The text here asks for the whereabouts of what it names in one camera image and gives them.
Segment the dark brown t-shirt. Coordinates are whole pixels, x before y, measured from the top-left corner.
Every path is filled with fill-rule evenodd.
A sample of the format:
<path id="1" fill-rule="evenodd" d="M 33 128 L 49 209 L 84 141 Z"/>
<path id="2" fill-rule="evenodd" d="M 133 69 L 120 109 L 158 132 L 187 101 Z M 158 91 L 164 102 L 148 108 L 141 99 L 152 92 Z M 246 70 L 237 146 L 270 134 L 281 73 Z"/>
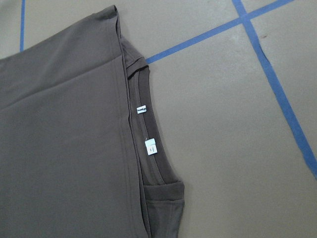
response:
<path id="1" fill-rule="evenodd" d="M 149 76 L 114 5 L 1 59 L 1 237 L 178 237 Z"/>

